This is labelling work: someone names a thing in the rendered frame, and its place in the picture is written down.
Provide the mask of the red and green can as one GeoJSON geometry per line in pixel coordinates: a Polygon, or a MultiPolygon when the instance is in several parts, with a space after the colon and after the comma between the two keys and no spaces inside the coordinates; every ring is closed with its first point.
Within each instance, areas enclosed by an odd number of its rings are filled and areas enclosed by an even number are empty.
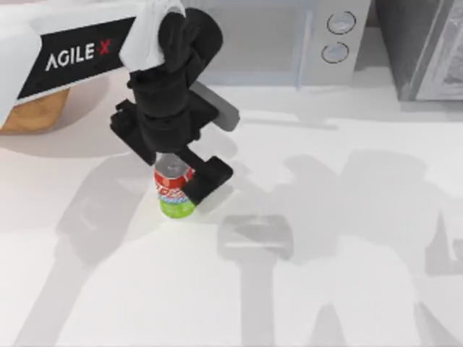
{"type": "Polygon", "coordinates": [[[154,165],[153,177],[161,211],[169,218],[191,215],[195,205],[182,191],[194,171],[175,154],[161,154],[154,165]]]}

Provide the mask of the microwave oven door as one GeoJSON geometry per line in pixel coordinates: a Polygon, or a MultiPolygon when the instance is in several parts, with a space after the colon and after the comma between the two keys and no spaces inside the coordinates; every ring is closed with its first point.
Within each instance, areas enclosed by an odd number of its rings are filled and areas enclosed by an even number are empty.
{"type": "Polygon", "coordinates": [[[300,84],[308,0],[182,0],[217,21],[224,44],[200,81],[219,86],[300,84]]]}

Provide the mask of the pale microwave oven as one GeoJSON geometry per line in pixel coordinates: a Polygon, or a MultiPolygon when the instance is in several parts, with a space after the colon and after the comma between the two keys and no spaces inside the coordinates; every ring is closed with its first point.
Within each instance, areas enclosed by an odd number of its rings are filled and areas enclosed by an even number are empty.
{"type": "Polygon", "coordinates": [[[200,81],[218,86],[350,83],[371,0],[181,0],[207,12],[224,44],[200,81]]]}

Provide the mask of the round microwave knob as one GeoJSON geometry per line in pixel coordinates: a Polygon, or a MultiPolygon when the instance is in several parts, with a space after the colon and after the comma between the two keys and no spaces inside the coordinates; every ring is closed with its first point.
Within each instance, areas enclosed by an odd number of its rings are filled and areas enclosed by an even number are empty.
{"type": "Polygon", "coordinates": [[[327,29],[334,35],[344,35],[356,25],[357,18],[349,11],[332,14],[327,20],[327,29]]]}
{"type": "Polygon", "coordinates": [[[349,46],[337,41],[325,45],[320,56],[327,64],[339,64],[349,57],[349,53],[349,46]]]}

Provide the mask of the grey cabinet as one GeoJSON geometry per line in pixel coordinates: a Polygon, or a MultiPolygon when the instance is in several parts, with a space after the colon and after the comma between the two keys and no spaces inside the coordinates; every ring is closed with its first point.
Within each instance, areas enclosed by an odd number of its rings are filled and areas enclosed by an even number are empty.
{"type": "Polygon", "coordinates": [[[463,101],[463,0],[375,0],[399,100],[463,101]]]}

